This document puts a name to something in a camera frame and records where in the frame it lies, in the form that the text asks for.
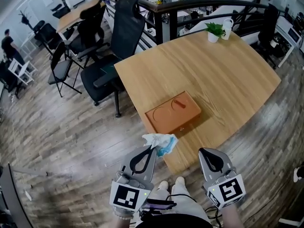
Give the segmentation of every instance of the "green plant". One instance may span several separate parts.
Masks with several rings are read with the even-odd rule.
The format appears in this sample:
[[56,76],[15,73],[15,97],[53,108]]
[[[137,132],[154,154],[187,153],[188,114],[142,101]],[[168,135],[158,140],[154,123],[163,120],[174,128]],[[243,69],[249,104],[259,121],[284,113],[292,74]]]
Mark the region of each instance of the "green plant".
[[215,24],[215,23],[206,23],[207,29],[206,31],[212,33],[217,37],[221,37],[225,34],[225,31],[222,29],[222,25]]

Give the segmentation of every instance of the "potted plant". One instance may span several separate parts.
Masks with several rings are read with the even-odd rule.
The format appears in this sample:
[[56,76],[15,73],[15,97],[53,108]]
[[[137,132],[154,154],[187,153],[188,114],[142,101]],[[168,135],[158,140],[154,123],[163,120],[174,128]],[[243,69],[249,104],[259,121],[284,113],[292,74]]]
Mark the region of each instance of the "potted plant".
[[206,23],[208,31],[208,41],[216,43],[222,35],[225,34],[225,31],[222,28],[222,25],[215,23]]

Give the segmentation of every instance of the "wooden desk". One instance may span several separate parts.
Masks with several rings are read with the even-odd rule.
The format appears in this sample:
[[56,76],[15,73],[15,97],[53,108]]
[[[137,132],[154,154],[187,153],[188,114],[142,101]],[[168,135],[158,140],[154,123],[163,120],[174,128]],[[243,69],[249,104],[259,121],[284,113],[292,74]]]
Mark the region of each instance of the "wooden desk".
[[81,11],[96,5],[99,1],[100,0],[91,0],[91,1],[81,5],[79,7],[77,7],[76,9],[71,10],[68,14],[61,17],[60,20],[59,20],[59,23],[58,23],[57,33],[62,34],[62,32],[65,31],[67,28],[71,27],[76,22],[81,21],[81,19],[80,19]]
[[172,173],[198,160],[201,147],[217,148],[244,125],[280,83],[267,62],[240,37],[210,43],[207,32],[187,35],[115,65],[145,123],[144,113],[187,90],[200,119],[164,160]]

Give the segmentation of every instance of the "tissue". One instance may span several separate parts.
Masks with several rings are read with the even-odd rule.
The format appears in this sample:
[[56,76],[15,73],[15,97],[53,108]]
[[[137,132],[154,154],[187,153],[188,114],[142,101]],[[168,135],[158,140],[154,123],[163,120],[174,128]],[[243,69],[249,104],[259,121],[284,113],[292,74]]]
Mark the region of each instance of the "tissue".
[[178,142],[174,134],[151,133],[143,135],[143,138],[147,141],[144,146],[151,145],[151,149],[156,147],[158,157],[171,153]]

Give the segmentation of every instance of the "orange wooden box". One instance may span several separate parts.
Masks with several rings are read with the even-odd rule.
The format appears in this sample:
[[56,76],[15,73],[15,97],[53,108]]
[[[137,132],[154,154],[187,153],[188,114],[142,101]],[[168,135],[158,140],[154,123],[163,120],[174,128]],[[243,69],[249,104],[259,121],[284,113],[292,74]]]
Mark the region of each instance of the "orange wooden box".
[[186,124],[198,117],[200,113],[200,107],[189,93],[184,91],[146,112],[147,121],[145,121],[145,126],[149,133],[174,133],[182,130]]

